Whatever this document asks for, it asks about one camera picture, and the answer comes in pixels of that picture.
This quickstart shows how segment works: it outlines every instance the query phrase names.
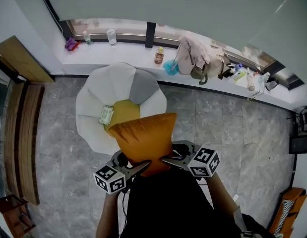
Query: clear plastic cup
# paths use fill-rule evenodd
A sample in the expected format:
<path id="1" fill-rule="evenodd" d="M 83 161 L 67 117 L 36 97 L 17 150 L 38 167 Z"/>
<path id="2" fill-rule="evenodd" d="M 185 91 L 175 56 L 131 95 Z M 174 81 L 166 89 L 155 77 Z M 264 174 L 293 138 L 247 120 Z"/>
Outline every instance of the clear plastic cup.
<path id="1" fill-rule="evenodd" d="M 117 44 L 116 27 L 107 30 L 107 37 L 111 46 L 115 46 Z"/>

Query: white chair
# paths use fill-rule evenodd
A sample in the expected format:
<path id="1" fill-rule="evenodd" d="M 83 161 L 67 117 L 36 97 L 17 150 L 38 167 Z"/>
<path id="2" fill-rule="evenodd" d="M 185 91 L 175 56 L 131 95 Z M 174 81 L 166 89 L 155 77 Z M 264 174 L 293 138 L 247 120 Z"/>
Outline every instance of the white chair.
<path id="1" fill-rule="evenodd" d="M 128 99 L 140 105 L 140 118 L 162 114 L 167 109 L 166 97 L 149 72 L 115 63 L 88 77 L 76 99 L 76 127 L 94 152 L 113 155 L 120 149 L 98 119 L 104 105 Z"/>

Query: striped cloth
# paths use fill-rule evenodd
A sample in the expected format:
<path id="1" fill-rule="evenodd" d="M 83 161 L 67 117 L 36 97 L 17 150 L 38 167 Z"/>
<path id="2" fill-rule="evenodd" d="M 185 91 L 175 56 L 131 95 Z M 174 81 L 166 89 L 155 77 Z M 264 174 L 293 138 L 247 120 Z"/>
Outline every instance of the striped cloth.
<path id="1" fill-rule="evenodd" d="M 294 204 L 294 201 L 291 201 L 291 200 L 283 200 L 282 201 L 283 203 L 283 212 L 282 212 L 282 216 L 280 218 L 280 221 L 279 221 L 279 225 L 276 229 L 276 231 L 274 232 L 274 235 L 276 236 L 277 234 L 279 234 L 281 228 L 282 228 L 282 225 L 286 219 L 286 217 L 288 216 L 289 214 L 289 211 L 291 209 L 291 207 L 293 206 Z"/>

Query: bottle with yellow cap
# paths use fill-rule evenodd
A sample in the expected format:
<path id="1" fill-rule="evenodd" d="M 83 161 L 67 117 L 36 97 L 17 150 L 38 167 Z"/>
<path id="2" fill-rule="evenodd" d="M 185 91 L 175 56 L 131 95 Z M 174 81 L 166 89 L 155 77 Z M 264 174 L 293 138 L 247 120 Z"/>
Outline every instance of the bottle with yellow cap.
<path id="1" fill-rule="evenodd" d="M 164 57 L 164 50 L 162 47 L 159 47 L 157 49 L 157 52 L 155 53 L 154 62 L 156 64 L 161 64 L 163 62 L 163 57 Z"/>

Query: window sill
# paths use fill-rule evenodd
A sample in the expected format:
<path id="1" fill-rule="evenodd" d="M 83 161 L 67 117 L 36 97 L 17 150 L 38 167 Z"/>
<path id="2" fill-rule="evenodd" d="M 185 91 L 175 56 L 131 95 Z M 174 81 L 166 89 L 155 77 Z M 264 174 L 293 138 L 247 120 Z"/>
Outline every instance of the window sill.
<path id="1" fill-rule="evenodd" d="M 206 88 L 244 97 L 249 97 L 256 92 L 248 91 L 246 76 L 237 81 L 237 83 L 232 78 L 224 78 L 223 80 L 212 78 L 208 80 L 207 84 L 202 86 L 198 84 L 198 80 L 191 78 L 189 75 L 177 74 L 175 76 L 168 76 L 162 65 L 154 63 L 157 48 L 157 46 L 154 46 L 152 49 L 148 49 L 143 44 L 132 43 L 118 43 L 115 47 L 111 47 L 107 42 L 93 43 L 90 46 L 82 43 L 75 52 L 65 55 L 63 58 L 63 68 L 66 74 L 69 75 L 89 75 L 97 68 L 116 62 L 126 62 L 136 68 L 152 73 L 159 81 Z M 173 60 L 175 56 L 176 49 L 164 48 L 164 62 Z M 278 85 L 272 91 L 265 90 L 265 93 L 256 99 L 289 110 L 292 109 L 292 95 L 282 85 Z"/>

